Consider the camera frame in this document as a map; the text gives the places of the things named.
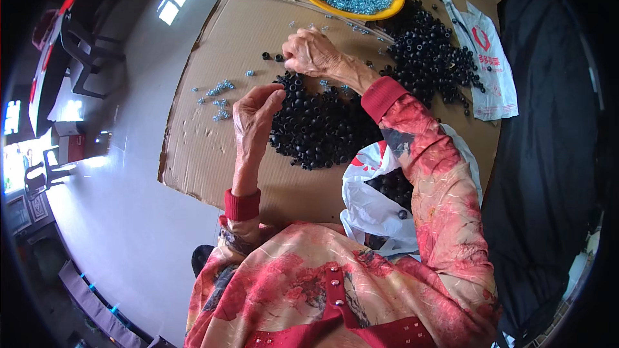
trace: elderly woman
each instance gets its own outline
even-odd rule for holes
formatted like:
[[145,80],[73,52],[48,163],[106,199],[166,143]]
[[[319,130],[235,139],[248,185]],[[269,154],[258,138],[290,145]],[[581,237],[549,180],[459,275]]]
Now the elderly woman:
[[339,52],[319,31],[284,43],[285,66],[333,78],[361,95],[415,186],[421,262],[383,258],[342,226],[260,227],[258,169],[280,84],[234,105],[236,172],[221,235],[191,295],[186,347],[483,347],[499,305],[476,186],[452,139],[392,78]]

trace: red cuff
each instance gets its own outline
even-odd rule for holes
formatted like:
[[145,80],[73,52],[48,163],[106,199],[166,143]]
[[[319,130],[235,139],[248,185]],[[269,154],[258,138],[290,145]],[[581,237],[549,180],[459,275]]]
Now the red cuff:
[[236,197],[232,195],[232,189],[227,189],[225,194],[226,218],[236,222],[254,219],[258,216],[260,194],[259,189],[249,197]]
[[376,80],[361,97],[361,106],[377,124],[406,89],[389,76]]

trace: table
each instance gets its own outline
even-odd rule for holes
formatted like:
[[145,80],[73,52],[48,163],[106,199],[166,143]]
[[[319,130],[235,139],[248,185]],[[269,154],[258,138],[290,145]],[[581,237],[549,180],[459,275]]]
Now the table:
[[44,135],[51,127],[47,116],[56,102],[56,97],[63,82],[64,73],[69,66],[71,57],[60,43],[60,28],[67,10],[79,20],[83,27],[92,30],[94,14],[103,0],[65,0],[58,11],[58,16],[50,34],[48,42],[41,51],[36,66],[32,87],[30,88],[30,104],[28,116],[32,124],[35,137]]

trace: wrinkled hand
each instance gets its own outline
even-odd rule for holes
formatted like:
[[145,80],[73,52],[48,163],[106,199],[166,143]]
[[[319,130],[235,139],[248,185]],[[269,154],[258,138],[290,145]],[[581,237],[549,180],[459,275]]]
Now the wrinkled hand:
[[273,114],[286,96],[280,84],[256,86],[232,107],[237,161],[260,163],[266,151]]
[[282,45],[286,57],[286,69],[312,77],[330,76],[342,60],[343,54],[315,27],[298,29],[297,34],[288,36]]

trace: woman's left hand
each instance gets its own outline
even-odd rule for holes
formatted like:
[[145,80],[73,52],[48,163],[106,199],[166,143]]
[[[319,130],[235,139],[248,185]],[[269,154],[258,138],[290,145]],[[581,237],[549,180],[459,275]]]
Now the woman's left hand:
[[235,102],[236,169],[232,195],[246,197],[258,189],[258,168],[266,151],[273,114],[282,109],[281,84],[256,86]]

